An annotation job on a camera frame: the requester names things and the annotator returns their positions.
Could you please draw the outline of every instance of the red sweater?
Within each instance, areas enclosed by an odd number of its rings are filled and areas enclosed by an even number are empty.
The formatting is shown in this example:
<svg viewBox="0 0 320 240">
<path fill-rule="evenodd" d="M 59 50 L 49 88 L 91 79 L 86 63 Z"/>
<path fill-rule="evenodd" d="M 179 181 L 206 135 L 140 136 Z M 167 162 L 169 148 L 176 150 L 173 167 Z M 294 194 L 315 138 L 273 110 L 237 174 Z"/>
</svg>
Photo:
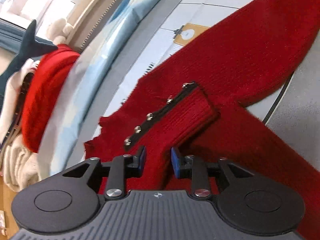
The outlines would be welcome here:
<svg viewBox="0 0 320 240">
<path fill-rule="evenodd" d="M 243 108 L 279 88 L 302 61 L 320 27 L 319 5 L 254 0 L 219 22 L 142 77 L 126 103 L 100 119 L 101 135 L 86 143 L 86 157 L 110 161 L 145 145 L 144 174 L 129 179 L 128 189 L 187 190 L 188 180 L 173 177 L 172 146 L 209 162 L 227 157 L 299 192 L 306 204 L 299 232 L 320 239 L 320 173 Z M 125 150 L 146 115 L 157 115 L 193 81 L 199 87 Z"/>
</svg>

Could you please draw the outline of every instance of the ribbed gray plastic surface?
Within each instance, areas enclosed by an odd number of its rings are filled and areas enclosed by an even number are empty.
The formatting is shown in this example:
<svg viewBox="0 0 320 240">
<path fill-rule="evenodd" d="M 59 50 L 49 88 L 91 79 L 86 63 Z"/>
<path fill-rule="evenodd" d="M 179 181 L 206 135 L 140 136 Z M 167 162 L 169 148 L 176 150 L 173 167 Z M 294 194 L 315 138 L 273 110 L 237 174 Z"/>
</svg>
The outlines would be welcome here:
<svg viewBox="0 0 320 240">
<path fill-rule="evenodd" d="M 240 232 L 216 214 L 207 201 L 191 199 L 186 191 L 132 191 L 109 201 L 84 227 L 69 233 L 41 236 L 20 230 L 18 240 L 301 240 L 294 232 L 252 236 Z"/>
</svg>

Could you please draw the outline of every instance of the red garment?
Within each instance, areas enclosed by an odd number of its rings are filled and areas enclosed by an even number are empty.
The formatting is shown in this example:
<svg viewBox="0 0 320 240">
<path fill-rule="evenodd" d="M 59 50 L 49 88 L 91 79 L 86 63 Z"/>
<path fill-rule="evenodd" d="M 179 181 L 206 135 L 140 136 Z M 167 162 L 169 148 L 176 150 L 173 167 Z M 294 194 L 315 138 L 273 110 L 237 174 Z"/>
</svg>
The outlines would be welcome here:
<svg viewBox="0 0 320 240">
<path fill-rule="evenodd" d="M 128 189 L 189 189 L 188 180 L 172 176 L 173 146 L 210 162 L 227 157 L 299 192 L 306 204 L 299 232 L 320 239 L 320 173 L 243 108 L 279 88 L 302 61 L 320 27 L 319 4 L 254 0 L 219 22 L 142 77 L 126 103 L 100 119 L 101 135 L 86 143 L 86 157 L 110 161 L 145 145 L 144 174 L 129 179 Z M 125 152 L 134 127 L 192 81 L 201 89 Z"/>
<path fill-rule="evenodd" d="M 22 134 L 25 145 L 38 152 L 42 135 L 69 71 L 80 56 L 65 44 L 46 54 L 28 90 L 22 112 Z"/>
</svg>

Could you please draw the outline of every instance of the shark plush tail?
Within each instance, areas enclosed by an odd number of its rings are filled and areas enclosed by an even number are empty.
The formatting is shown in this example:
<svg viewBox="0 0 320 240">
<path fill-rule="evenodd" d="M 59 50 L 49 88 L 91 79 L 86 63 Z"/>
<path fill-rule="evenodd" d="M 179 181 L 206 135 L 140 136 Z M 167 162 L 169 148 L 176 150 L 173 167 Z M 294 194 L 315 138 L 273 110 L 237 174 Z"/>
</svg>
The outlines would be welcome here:
<svg viewBox="0 0 320 240">
<path fill-rule="evenodd" d="M 8 79 L 19 71 L 28 58 L 40 57 L 58 49 L 55 45 L 36 41 L 36 20 L 33 20 L 23 36 L 19 53 L 10 62 L 7 69 L 0 76 L 0 111 L 4 100 L 4 91 Z"/>
</svg>

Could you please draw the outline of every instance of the black trim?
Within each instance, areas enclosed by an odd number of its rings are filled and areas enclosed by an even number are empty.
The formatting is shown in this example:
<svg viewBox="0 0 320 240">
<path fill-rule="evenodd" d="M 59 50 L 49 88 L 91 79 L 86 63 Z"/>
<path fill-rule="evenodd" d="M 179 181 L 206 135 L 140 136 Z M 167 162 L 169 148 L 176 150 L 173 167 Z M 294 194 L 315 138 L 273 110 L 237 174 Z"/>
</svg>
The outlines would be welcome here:
<svg viewBox="0 0 320 240">
<path fill-rule="evenodd" d="M 186 85 L 182 89 L 182 91 L 175 98 L 173 98 L 170 103 L 165 105 L 160 110 L 151 113 L 152 119 L 150 121 L 144 121 L 141 125 L 139 125 L 141 127 L 140 133 L 135 133 L 132 136 L 128 137 L 128 139 L 130 140 L 130 145 L 124 146 L 125 151 L 129 151 L 155 123 L 159 122 L 163 116 L 165 116 L 172 108 L 174 108 L 181 100 L 188 96 L 198 86 L 198 84 L 196 84 L 195 82 L 185 84 Z"/>
<path fill-rule="evenodd" d="M 276 107 L 278 106 L 278 104 L 279 104 L 282 96 L 284 95 L 285 90 L 287 89 L 287 87 L 288 87 L 288 85 L 289 85 L 289 83 L 290 83 L 290 80 L 291 80 L 292 76 L 293 76 L 293 73 L 292 73 L 291 76 L 285 81 L 285 83 L 284 83 L 284 85 L 283 85 L 283 87 L 282 87 L 282 89 L 281 89 L 281 91 L 280 91 L 277 99 L 274 101 L 274 103 L 273 103 L 273 105 L 271 106 L 269 112 L 267 113 L 266 117 L 265 117 L 265 118 L 263 119 L 263 121 L 262 121 L 264 124 L 266 124 L 266 123 L 268 122 L 269 118 L 271 117 L 271 115 L 273 114 L 274 110 L 275 110 Z"/>
</svg>

